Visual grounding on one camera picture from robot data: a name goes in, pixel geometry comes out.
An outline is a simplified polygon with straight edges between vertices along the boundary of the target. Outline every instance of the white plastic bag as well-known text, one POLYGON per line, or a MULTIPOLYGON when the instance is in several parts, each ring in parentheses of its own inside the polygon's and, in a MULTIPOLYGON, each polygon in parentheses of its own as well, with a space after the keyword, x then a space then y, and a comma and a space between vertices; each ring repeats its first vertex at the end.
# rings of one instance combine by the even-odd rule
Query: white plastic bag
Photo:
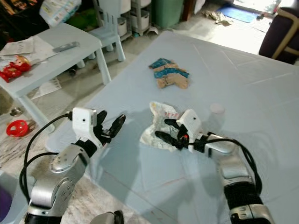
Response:
POLYGON ((45 0, 39 14, 50 27, 67 21, 79 8, 81 0, 45 0))
POLYGON ((165 124, 165 119, 178 119, 179 113, 172 107, 158 102, 150 102, 150 110, 154 115, 153 124, 145 129, 140 137, 140 142, 159 149, 167 149, 171 152, 177 150, 155 135, 155 131, 161 131, 170 134, 173 138, 178 135, 178 129, 165 124))

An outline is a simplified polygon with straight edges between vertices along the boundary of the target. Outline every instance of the dark chair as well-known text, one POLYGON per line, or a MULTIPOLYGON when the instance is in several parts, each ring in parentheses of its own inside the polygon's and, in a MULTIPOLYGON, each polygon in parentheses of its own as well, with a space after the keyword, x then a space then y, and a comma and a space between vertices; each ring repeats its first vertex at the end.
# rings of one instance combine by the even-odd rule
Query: dark chair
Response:
POLYGON ((299 56, 299 3, 281 7, 263 40, 259 54, 294 64, 299 56))

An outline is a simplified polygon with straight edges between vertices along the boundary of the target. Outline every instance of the black cable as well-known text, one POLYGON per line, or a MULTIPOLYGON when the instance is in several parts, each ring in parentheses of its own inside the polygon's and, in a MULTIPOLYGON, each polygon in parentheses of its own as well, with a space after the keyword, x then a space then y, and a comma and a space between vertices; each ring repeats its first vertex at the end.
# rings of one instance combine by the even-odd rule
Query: black cable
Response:
MULTIPOLYGON (((48 153, 40 153, 40 154, 34 156, 32 159, 30 159, 30 160, 27 162, 27 166, 26 166, 26 168, 30 165, 30 163, 32 163, 34 160, 36 160, 37 158, 39 158, 39 157, 41 157, 41 156, 44 156, 44 155, 57 155, 57 154, 58 154, 58 153, 51 153, 51 152, 48 152, 48 153)), ((22 171, 21 171, 21 173, 20 173, 20 177, 19 177, 19 184, 20 184, 20 188, 21 188, 23 194, 24 194, 24 192, 25 192, 25 189, 24 189, 24 183, 23 183, 22 180, 23 180, 23 176, 24 176, 24 172, 25 172, 25 169, 26 169, 26 168, 23 167, 23 169, 22 169, 22 171)))
POLYGON ((23 183, 23 188, 22 192, 24 194, 24 196, 27 198, 27 201, 29 202, 30 197, 29 197, 29 192, 28 192, 28 186, 27 186, 27 160, 28 160, 28 154, 29 154, 29 150, 31 147, 32 142, 34 141, 34 139, 44 130, 46 129, 48 126, 50 126, 52 123, 54 123, 55 121, 61 119, 61 118, 66 118, 71 116, 71 113, 66 113, 64 115, 58 116, 57 118, 53 119, 52 121, 50 121, 48 124, 46 124, 44 127, 42 127, 37 133, 35 133, 35 135, 30 139, 27 148, 26 148, 26 152, 25 152, 25 156, 24 156, 24 164, 23 164, 23 182, 21 182, 21 179, 19 180, 20 183, 23 183))
POLYGON ((255 182, 256 182, 256 191, 260 195, 262 192, 262 189, 263 189, 263 183, 262 183, 260 175, 257 172, 256 162, 254 161, 253 156, 251 155, 250 151, 243 144, 241 144, 239 141, 237 141, 235 139, 212 139, 212 140, 197 142, 196 145, 204 146, 205 144, 215 143, 215 142, 220 142, 220 141, 230 141, 230 142, 233 142, 236 145, 241 147, 244 157, 254 173, 255 182))

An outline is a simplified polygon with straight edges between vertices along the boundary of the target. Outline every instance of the paper sheet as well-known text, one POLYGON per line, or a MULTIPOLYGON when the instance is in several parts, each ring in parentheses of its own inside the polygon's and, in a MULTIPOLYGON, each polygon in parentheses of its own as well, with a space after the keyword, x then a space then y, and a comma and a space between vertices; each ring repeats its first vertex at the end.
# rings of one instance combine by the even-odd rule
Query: paper sheet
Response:
POLYGON ((7 43, 0 55, 20 55, 32 53, 34 49, 33 37, 30 37, 23 41, 7 43))
POLYGON ((54 91, 60 90, 60 89, 61 89, 61 85, 60 85, 58 79, 55 77, 52 80, 42 84, 38 88, 38 91, 34 94, 34 96, 31 99, 41 97, 43 95, 46 95, 48 93, 51 93, 51 92, 54 92, 54 91))
MULTIPOLYGON (((31 38, 34 43, 33 51, 29 54, 19 54, 26 57, 30 61, 31 65, 40 63, 56 54, 53 52, 54 47, 42 38, 38 36, 32 36, 31 38)), ((6 61, 15 61, 15 55, 2 55, 0 57, 6 61)))

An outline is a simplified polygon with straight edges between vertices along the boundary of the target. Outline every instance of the light blue table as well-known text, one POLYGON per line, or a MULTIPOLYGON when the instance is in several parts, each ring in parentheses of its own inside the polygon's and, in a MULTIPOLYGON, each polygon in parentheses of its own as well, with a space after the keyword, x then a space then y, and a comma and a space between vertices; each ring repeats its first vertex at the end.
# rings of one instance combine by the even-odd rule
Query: light blue table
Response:
MULTIPOLYGON (((206 131, 235 138, 253 154, 263 180, 262 199, 277 224, 299 220, 299 69, 213 43, 162 33, 86 107, 108 111, 111 124, 127 120, 87 175, 152 224, 229 223, 213 162, 200 153, 170 153, 139 142, 153 119, 150 101, 196 111, 206 131), (157 88, 148 65, 165 57, 190 72, 190 86, 157 88), (225 107, 223 115, 210 111, 225 107)), ((75 141, 71 122, 47 142, 61 151, 75 141)))
MULTIPOLYGON (((11 97, 18 100, 32 116, 34 121, 40 127, 43 127, 49 122, 48 118, 38 109, 32 100, 27 97, 27 94, 33 89, 48 82, 73 65, 80 64, 84 66, 83 59, 88 56, 94 56, 94 52, 96 52, 97 55, 97 63, 101 70, 103 83, 109 83, 111 77, 102 52, 102 44, 98 38, 65 23, 47 29, 39 33, 38 36, 51 44, 54 48, 70 42, 78 42, 79 46, 59 52, 53 57, 50 57, 46 63, 33 65, 29 71, 24 72, 20 77, 11 80, 9 83, 6 83, 0 78, 0 86, 11 97)), ((50 125, 47 130, 49 132, 53 131, 54 126, 50 125)))

